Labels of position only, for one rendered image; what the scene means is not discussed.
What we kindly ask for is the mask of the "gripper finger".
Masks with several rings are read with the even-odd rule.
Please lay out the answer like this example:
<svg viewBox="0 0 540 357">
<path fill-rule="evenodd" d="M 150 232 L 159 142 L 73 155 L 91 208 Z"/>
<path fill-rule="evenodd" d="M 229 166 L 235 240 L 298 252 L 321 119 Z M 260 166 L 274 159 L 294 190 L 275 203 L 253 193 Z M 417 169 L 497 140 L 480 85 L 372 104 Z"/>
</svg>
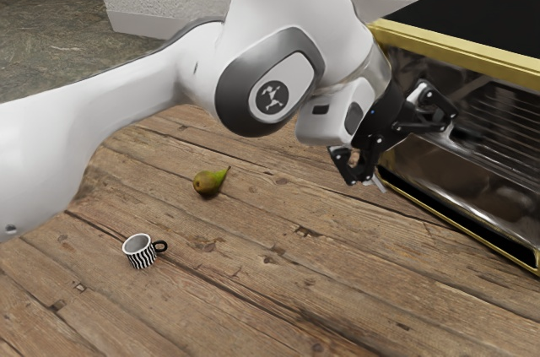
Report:
<svg viewBox="0 0 540 357">
<path fill-rule="evenodd" d="M 328 146 L 327 151 L 347 185 L 375 185 L 382 193 L 386 193 L 383 183 L 375 174 L 376 165 L 384 151 L 384 142 L 380 134 L 360 135 L 353 138 L 351 143 Z"/>
<path fill-rule="evenodd" d="M 457 117 L 458 109 L 432 83 L 420 79 L 406 97 L 392 123 L 396 133 L 442 133 Z"/>
</svg>

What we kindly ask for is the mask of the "gold and chrome oven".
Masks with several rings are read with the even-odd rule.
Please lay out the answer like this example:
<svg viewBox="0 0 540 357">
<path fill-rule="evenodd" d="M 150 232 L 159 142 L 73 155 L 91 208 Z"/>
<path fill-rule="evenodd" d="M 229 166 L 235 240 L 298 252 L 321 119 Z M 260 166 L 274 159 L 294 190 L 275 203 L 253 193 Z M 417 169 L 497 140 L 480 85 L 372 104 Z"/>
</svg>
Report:
<svg viewBox="0 0 540 357">
<path fill-rule="evenodd" d="M 458 109 L 386 152 L 380 178 L 540 276 L 540 0 L 418 0 L 370 29 L 400 87 L 425 79 Z"/>
</svg>

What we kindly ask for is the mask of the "green pear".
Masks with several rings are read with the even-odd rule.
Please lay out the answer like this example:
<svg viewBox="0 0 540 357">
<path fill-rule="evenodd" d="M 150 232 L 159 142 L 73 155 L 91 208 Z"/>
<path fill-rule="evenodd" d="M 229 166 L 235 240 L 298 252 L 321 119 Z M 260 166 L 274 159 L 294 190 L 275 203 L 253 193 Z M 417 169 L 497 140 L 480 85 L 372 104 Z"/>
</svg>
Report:
<svg viewBox="0 0 540 357">
<path fill-rule="evenodd" d="M 223 185 L 229 170 L 230 166 L 218 171 L 199 171 L 192 180 L 194 190 L 204 197 L 216 195 Z"/>
</svg>

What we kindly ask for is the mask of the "black white striped cup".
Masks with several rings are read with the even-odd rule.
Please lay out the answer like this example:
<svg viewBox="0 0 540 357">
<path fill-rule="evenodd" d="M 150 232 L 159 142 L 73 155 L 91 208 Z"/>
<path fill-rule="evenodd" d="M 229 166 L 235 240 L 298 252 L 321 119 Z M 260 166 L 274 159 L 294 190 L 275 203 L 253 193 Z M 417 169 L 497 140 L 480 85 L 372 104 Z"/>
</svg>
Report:
<svg viewBox="0 0 540 357">
<path fill-rule="evenodd" d="M 145 269 L 154 264 L 159 253 L 168 249 L 168 243 L 163 240 L 152 241 L 150 235 L 137 233 L 128 237 L 121 248 L 133 268 Z"/>
</svg>

